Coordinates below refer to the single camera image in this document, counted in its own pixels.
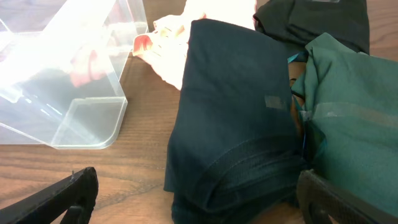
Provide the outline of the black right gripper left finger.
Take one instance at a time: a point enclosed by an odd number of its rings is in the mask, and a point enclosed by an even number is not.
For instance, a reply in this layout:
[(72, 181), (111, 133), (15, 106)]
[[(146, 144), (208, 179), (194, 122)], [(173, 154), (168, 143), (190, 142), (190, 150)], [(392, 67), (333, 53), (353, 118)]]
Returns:
[(19, 202), (1, 209), (1, 223), (87, 224), (96, 204), (98, 178), (94, 167), (86, 167)]

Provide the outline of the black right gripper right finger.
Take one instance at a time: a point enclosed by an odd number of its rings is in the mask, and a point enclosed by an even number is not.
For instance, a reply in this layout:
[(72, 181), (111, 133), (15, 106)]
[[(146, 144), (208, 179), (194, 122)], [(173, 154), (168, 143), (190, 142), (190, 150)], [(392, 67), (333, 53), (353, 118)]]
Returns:
[(397, 224), (397, 217), (331, 185), (312, 170), (300, 173), (297, 199), (306, 224)]

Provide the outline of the green garment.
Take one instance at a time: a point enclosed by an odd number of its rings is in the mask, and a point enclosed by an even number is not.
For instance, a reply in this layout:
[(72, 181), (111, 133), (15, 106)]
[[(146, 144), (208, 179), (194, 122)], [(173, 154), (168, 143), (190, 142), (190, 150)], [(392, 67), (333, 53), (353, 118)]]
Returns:
[(304, 98), (315, 171), (397, 215), (397, 62), (355, 52), (326, 33), (306, 50), (292, 89)]

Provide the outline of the navy garment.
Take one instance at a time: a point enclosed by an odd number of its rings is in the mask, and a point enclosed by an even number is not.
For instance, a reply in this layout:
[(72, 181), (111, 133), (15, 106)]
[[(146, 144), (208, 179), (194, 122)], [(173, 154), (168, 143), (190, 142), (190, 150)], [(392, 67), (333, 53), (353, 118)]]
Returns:
[(211, 19), (192, 23), (188, 44), (165, 169), (172, 220), (248, 223), (293, 199), (307, 166), (285, 47)]

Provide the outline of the pink garment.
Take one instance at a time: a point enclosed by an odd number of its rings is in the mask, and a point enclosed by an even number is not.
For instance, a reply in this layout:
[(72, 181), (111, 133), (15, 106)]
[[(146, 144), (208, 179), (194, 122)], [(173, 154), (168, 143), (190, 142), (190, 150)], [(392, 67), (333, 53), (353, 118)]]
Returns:
[(180, 15), (161, 17), (153, 22), (154, 31), (138, 35), (132, 55), (180, 90), (192, 22), (213, 19), (253, 30), (256, 6), (257, 0), (187, 0)]

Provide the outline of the black garment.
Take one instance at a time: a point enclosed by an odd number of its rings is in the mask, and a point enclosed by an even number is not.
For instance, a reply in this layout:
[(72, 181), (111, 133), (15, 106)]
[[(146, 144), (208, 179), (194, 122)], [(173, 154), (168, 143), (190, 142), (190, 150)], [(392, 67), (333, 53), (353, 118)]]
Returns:
[(356, 52), (369, 53), (366, 0), (271, 0), (254, 19), (256, 30), (282, 42), (289, 57), (325, 32)]

